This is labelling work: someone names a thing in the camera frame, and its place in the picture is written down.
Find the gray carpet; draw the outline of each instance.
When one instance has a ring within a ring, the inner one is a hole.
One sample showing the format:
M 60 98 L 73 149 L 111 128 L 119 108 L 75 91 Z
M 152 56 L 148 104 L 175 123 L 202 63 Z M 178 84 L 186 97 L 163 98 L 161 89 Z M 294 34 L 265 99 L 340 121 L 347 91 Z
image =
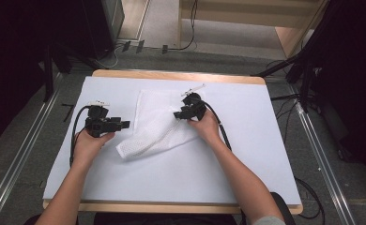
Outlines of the gray carpet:
M 197 52 L 169 52 L 162 55 L 160 51 L 147 50 L 135 54 L 132 48 L 127 52 L 118 52 L 118 64 L 113 69 L 153 69 L 172 71 L 213 72 L 232 75 L 249 75 L 264 70 L 270 60 L 245 58 L 240 56 L 226 56 Z M 111 65 L 114 61 L 103 60 L 102 63 Z M 66 136 L 69 120 L 63 122 L 68 107 L 61 104 L 74 104 L 80 94 L 85 76 L 92 71 L 82 63 L 72 60 L 73 70 L 64 75 L 59 97 L 40 132 L 29 159 L 11 191 L 8 200 L 0 214 L 0 224 L 23 224 L 28 218 L 42 212 L 43 182 L 49 175 L 53 161 L 59 147 Z M 283 72 L 276 73 L 276 77 L 283 77 Z M 273 82 L 267 79 L 267 88 L 272 97 L 287 95 L 288 86 L 285 82 Z M 0 181 L 13 160 L 20 144 L 33 123 L 36 113 L 41 106 L 44 90 L 39 90 L 28 102 L 26 107 L 16 116 L 8 129 L 0 138 Z M 274 101 L 275 112 L 283 101 Z M 293 102 L 284 108 L 289 110 Z M 343 188 L 346 198 L 358 224 L 366 224 L 366 167 L 359 163 L 345 163 L 340 161 L 336 153 L 336 146 L 331 139 L 328 128 L 321 116 L 310 111 L 311 119 L 320 140 L 325 147 L 328 159 Z M 279 119 L 282 135 L 285 135 L 286 118 Z M 329 195 L 322 173 L 315 160 L 313 150 L 309 144 L 303 126 L 295 111 L 292 112 L 286 133 L 286 150 L 294 175 L 309 183 L 318 194 L 326 212 L 326 224 L 340 224 L 335 206 Z M 301 186 L 298 186 L 304 204 L 306 216 L 317 212 L 317 205 L 313 198 Z M 80 213 L 80 224 L 91 224 L 94 213 Z M 321 224 L 321 217 L 306 220 L 295 216 L 297 224 Z

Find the forearm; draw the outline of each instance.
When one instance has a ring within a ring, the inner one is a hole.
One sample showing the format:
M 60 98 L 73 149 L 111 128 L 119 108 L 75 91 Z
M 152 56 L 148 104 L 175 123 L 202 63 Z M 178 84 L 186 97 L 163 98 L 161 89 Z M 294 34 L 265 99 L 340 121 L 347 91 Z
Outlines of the forearm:
M 214 139 L 208 144 L 221 164 L 241 209 L 251 223 L 264 216 L 274 216 L 283 220 L 269 190 L 259 177 L 248 169 L 221 139 Z
M 36 224 L 75 224 L 87 170 L 74 165 L 71 167 Z

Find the folded white fabric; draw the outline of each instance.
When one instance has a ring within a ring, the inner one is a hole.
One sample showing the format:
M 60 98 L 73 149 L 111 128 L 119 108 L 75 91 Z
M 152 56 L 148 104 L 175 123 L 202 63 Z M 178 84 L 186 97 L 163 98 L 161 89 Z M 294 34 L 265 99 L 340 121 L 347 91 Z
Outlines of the folded white fabric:
M 150 156 L 197 138 L 196 131 L 186 120 L 174 117 L 174 112 L 183 106 L 183 98 L 177 91 L 142 90 L 133 135 L 116 147 L 119 155 L 122 158 Z

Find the gray sleeve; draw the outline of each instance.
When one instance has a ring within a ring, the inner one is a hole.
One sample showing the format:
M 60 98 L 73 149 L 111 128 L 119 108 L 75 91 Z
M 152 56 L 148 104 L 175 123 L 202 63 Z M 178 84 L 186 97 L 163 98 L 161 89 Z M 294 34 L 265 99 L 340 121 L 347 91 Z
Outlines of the gray sleeve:
M 285 225 L 285 223 L 277 217 L 261 217 L 253 225 Z

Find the person's left arm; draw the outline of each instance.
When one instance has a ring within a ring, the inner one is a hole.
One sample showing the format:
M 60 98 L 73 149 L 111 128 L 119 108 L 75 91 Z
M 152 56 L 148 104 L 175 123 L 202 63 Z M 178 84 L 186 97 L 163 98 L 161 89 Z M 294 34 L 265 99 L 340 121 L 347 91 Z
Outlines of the person's left arm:
M 113 136 L 114 133 L 108 133 L 93 138 L 86 130 L 81 132 L 75 144 L 72 166 L 36 224 L 75 224 L 89 168 L 100 148 Z

